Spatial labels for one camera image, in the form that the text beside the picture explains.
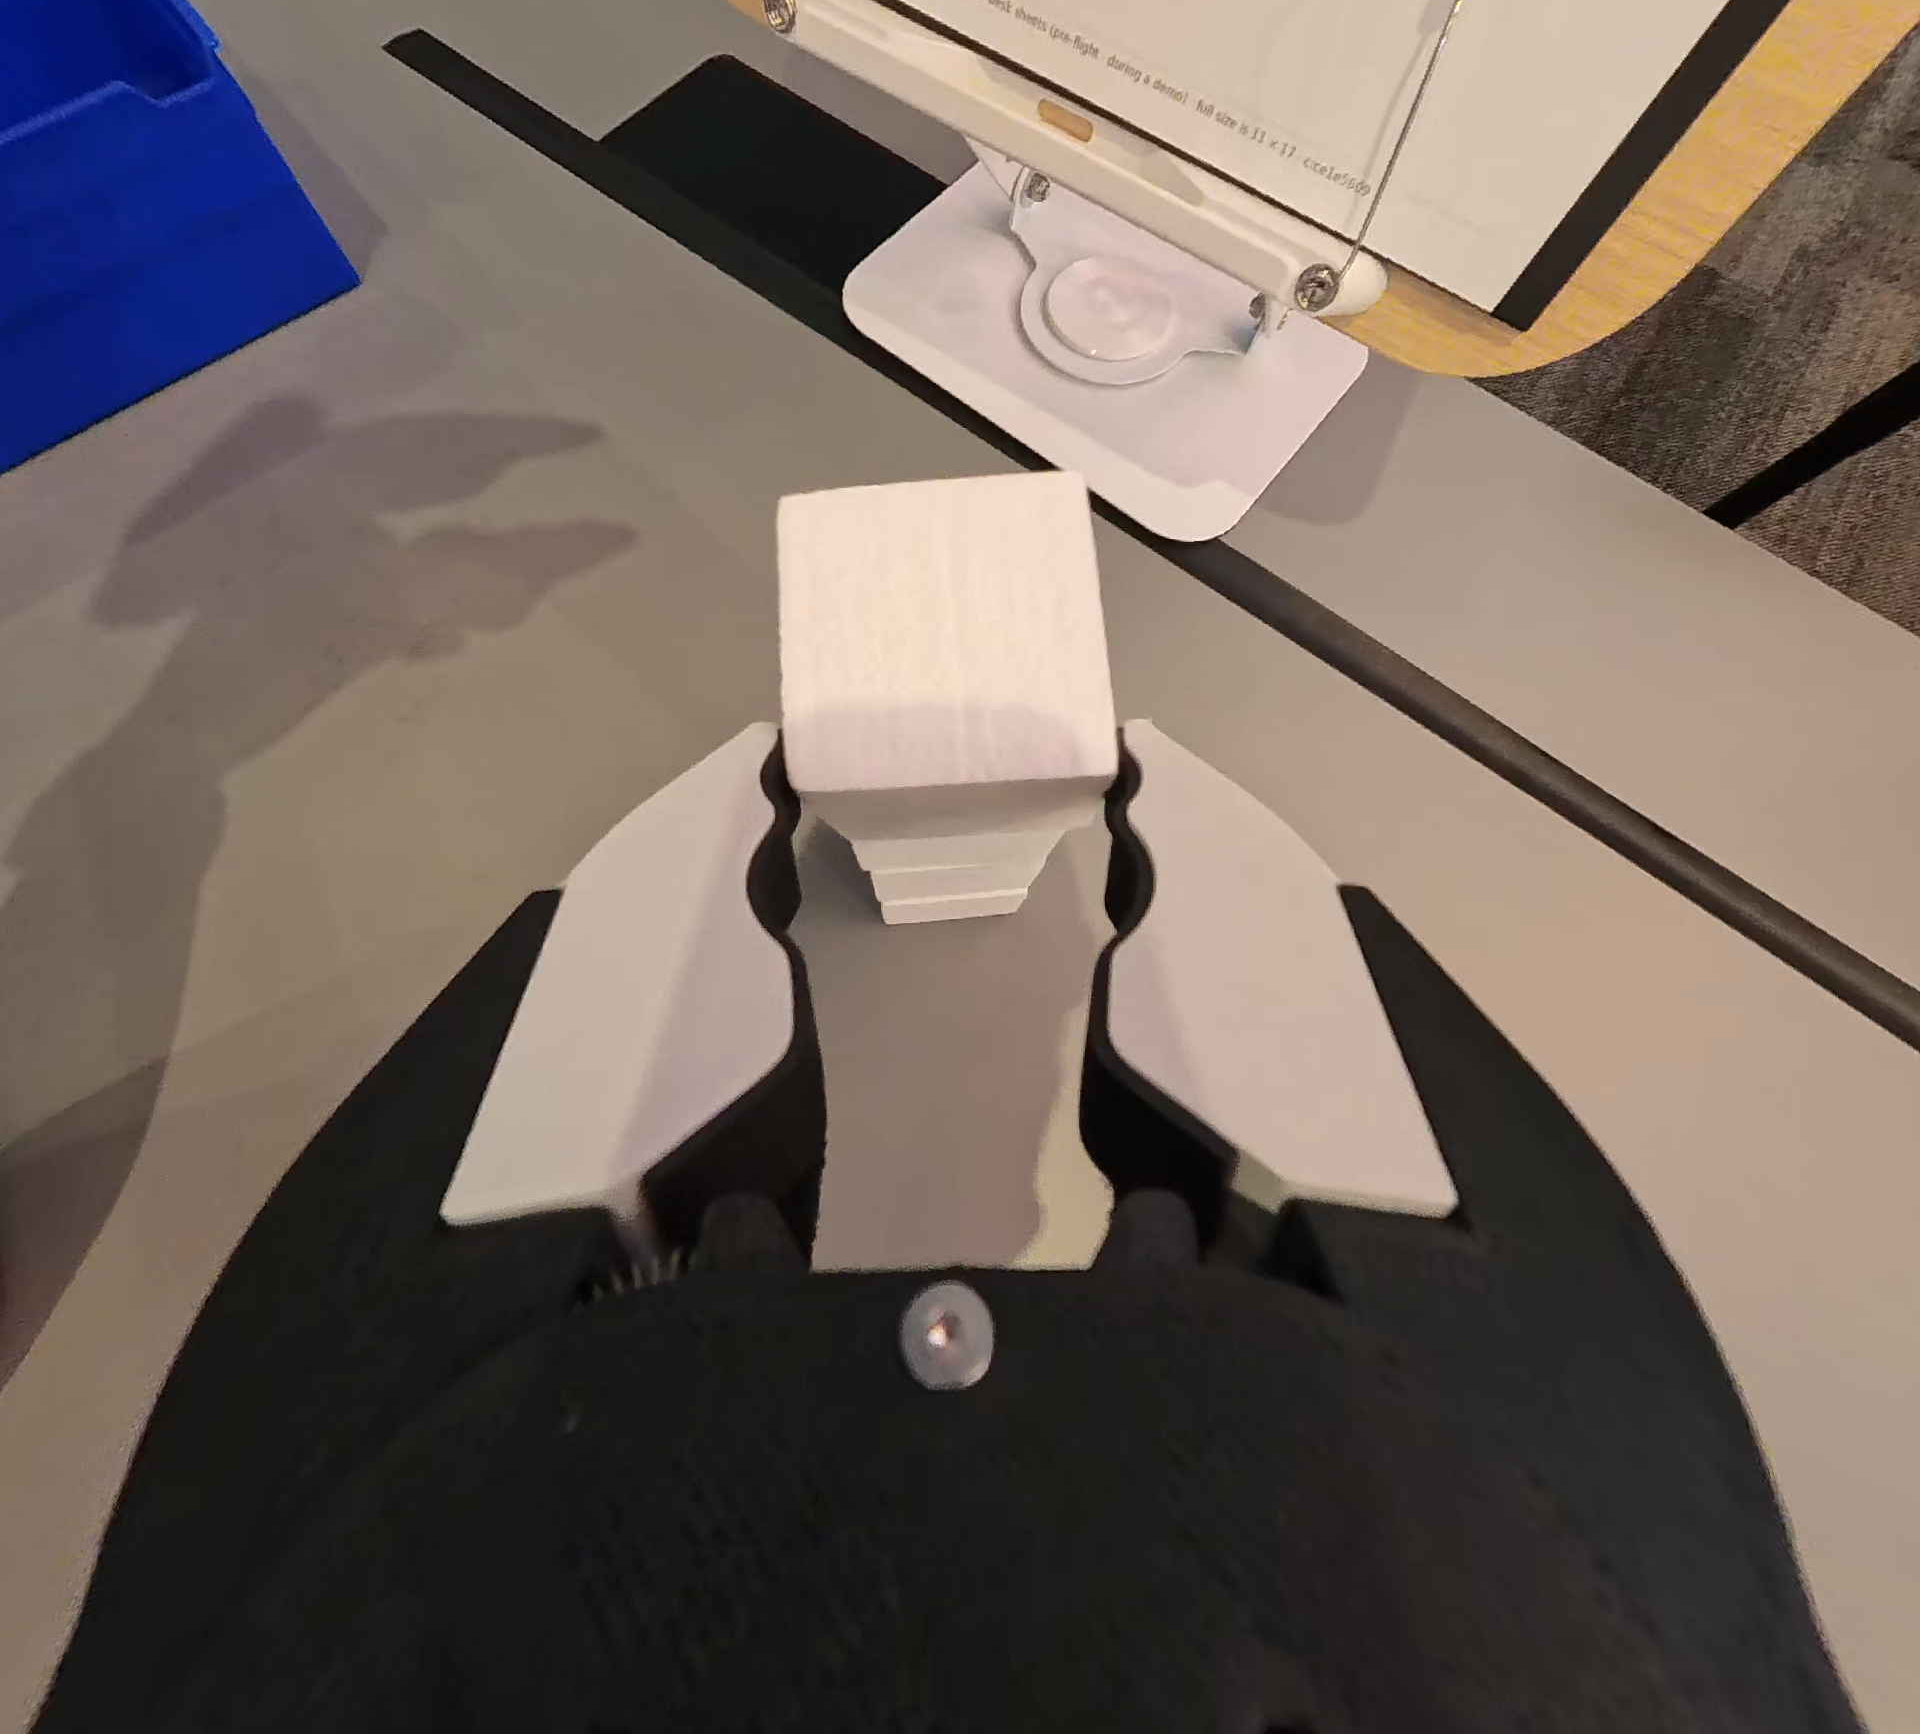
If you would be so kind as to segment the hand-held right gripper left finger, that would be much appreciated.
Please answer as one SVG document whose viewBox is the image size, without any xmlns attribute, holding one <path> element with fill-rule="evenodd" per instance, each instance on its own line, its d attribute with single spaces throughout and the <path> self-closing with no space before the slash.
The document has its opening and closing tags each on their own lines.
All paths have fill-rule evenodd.
<svg viewBox="0 0 1920 1734">
<path fill-rule="evenodd" d="M 568 874 L 441 1199 L 451 1229 L 596 1210 L 650 1258 L 726 1197 L 809 1252 L 825 1084 L 803 957 L 802 808 L 755 722 Z"/>
</svg>

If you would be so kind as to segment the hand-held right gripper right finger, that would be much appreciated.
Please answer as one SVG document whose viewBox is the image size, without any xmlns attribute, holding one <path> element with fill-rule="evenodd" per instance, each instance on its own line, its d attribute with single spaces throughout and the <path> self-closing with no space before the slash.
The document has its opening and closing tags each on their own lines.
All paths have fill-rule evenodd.
<svg viewBox="0 0 1920 1734">
<path fill-rule="evenodd" d="M 1342 883 L 1245 788 L 1148 720 L 1118 733 L 1077 1131 L 1116 1203 L 1174 1195 L 1201 1247 L 1231 1206 L 1443 1223 L 1460 1197 Z"/>
</svg>

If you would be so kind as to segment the wooden board document stand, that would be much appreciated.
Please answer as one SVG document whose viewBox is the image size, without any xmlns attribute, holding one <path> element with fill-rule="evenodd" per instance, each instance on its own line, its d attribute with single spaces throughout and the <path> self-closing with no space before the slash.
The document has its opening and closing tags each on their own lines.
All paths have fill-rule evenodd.
<svg viewBox="0 0 1920 1734">
<path fill-rule="evenodd" d="M 971 153 L 831 274 L 860 342 L 1175 542 L 1233 531 L 1368 358 L 1504 378 L 1625 328 L 1916 29 L 1916 0 L 1786 0 L 1572 281 L 1511 328 L 892 0 L 728 2 Z"/>
</svg>

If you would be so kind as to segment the black desk leg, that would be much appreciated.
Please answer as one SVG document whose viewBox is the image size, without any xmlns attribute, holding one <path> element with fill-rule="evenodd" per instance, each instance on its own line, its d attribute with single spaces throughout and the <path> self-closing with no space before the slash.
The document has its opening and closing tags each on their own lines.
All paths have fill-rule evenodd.
<svg viewBox="0 0 1920 1734">
<path fill-rule="evenodd" d="M 1739 486 L 1701 509 L 1723 528 L 1741 528 L 1820 479 L 1908 432 L 1918 421 L 1918 363 L 1886 378 L 1800 446 L 1780 455 Z"/>
</svg>

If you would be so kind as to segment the blue plastic bin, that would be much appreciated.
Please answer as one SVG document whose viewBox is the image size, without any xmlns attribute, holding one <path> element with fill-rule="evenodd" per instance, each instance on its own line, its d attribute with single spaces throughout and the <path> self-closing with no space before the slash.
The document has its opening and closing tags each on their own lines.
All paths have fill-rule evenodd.
<svg viewBox="0 0 1920 1734">
<path fill-rule="evenodd" d="M 2 0 L 2 470 L 360 287 L 187 0 Z"/>
</svg>

